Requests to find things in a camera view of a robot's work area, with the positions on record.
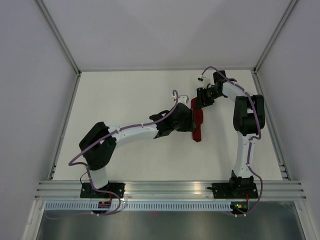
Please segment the dark red cloth napkin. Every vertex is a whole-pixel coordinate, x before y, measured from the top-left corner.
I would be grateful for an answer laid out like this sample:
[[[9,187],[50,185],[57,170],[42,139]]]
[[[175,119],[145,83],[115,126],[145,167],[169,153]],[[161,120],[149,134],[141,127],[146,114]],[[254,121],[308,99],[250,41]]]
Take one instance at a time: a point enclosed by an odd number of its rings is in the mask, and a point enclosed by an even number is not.
[[[193,110],[193,120],[195,123],[195,129],[192,132],[192,139],[199,143],[202,140],[202,131],[201,131],[201,125],[204,121],[204,114],[203,110],[201,108],[196,108],[197,98],[193,98],[191,100],[191,108]]]

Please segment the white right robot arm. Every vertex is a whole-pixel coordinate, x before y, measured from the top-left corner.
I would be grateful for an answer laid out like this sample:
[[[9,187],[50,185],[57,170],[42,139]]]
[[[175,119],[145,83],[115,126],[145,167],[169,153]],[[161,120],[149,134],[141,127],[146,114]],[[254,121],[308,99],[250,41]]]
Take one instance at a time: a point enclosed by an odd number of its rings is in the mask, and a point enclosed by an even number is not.
[[[261,130],[265,127],[265,104],[261,94],[249,94],[234,78],[227,78],[225,71],[213,73],[213,83],[204,74],[198,78],[202,87],[197,88],[193,109],[201,110],[224,97],[234,103],[233,127],[237,132],[237,155],[228,183],[213,184],[210,189],[217,199],[241,198],[248,194],[258,198],[254,178],[257,176],[251,167],[256,142],[261,139]]]

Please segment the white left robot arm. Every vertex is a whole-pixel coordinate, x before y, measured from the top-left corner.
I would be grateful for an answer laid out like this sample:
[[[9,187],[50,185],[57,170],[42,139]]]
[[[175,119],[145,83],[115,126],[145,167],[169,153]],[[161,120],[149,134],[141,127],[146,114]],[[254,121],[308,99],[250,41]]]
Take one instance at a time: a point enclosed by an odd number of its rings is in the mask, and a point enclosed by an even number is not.
[[[163,110],[149,116],[142,123],[135,123],[117,132],[116,127],[106,126],[103,121],[96,123],[80,141],[79,148],[89,169],[93,185],[91,191],[98,198],[109,193],[106,166],[115,149],[141,140],[152,140],[170,135],[171,132],[193,132],[196,128],[193,110],[179,102],[173,111]]]

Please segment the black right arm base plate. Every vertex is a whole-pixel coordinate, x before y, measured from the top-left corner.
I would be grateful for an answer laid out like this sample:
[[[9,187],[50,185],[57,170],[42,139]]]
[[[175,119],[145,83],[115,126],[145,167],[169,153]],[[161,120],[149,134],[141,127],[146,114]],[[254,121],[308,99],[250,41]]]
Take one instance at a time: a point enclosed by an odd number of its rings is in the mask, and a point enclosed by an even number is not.
[[[206,188],[213,194],[214,199],[258,199],[257,186],[231,186],[229,183],[213,183]]]

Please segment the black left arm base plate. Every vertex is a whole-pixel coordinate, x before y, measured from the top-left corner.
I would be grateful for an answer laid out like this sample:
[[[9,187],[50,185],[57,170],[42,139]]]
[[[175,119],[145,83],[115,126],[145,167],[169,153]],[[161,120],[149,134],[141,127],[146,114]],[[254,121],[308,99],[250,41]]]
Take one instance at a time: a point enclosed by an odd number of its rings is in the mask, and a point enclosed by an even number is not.
[[[83,183],[80,191],[80,198],[82,199],[109,199],[116,198],[114,194],[120,198],[124,197],[125,184],[123,182],[109,182],[106,186],[99,190],[94,190],[89,182]]]

